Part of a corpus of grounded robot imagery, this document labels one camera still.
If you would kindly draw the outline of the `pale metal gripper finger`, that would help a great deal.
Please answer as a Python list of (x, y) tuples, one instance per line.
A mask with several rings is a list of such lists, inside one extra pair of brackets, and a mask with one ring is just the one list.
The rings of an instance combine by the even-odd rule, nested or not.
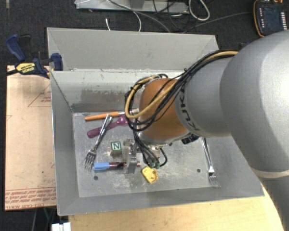
[(131, 154), (128, 161), (127, 173), (134, 174), (136, 168), (141, 165), (141, 160), (142, 160), (141, 153)]
[(126, 139), (123, 142), (122, 160), (126, 163), (129, 163), (133, 159), (134, 156), (135, 156), (134, 140), (133, 139)]

